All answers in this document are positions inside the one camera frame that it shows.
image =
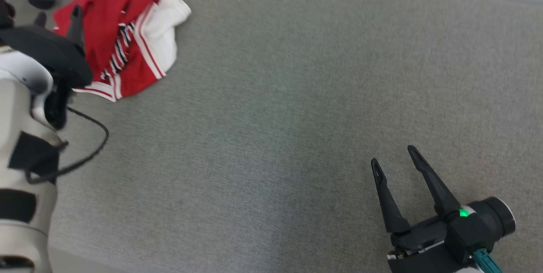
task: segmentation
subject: black strip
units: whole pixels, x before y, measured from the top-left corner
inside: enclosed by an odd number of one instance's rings
[[[21,190],[0,189],[0,219],[30,223],[36,213],[36,196]]]
[[[8,168],[27,170],[35,160],[40,159],[38,167],[31,170],[39,176],[52,174],[59,168],[59,150],[39,137],[21,132],[17,145],[11,154]]]

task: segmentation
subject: gray fabric surface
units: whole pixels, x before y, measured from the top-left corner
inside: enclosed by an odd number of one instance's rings
[[[385,273],[370,159],[411,223],[414,144],[461,203],[498,196],[505,272],[541,272],[543,11],[500,0],[185,0],[168,76],[75,107],[111,130],[59,181],[51,243],[132,271]],[[101,132],[70,117],[67,161]]]

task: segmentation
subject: gray textured surface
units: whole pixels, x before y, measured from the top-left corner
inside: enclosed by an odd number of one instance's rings
[[[111,130],[60,179],[51,242],[153,272],[385,273],[370,159],[411,222],[433,215],[406,147],[462,203],[518,221],[494,255],[543,267],[543,11],[500,0],[185,0],[164,80],[76,108]],[[70,118],[68,159],[101,132]]]

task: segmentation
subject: folded clothing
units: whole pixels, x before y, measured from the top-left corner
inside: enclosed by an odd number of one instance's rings
[[[174,27],[191,13],[182,0],[74,0],[54,13],[60,35],[66,34],[76,5],[83,8],[93,82],[75,91],[111,101],[165,77],[177,56]]]

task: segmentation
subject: red and white garment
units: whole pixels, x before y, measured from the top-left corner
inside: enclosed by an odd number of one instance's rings
[[[174,28],[190,13],[182,0],[160,0],[148,6],[136,21],[120,23],[108,66],[91,85],[74,91],[115,102],[165,77],[177,57]]]

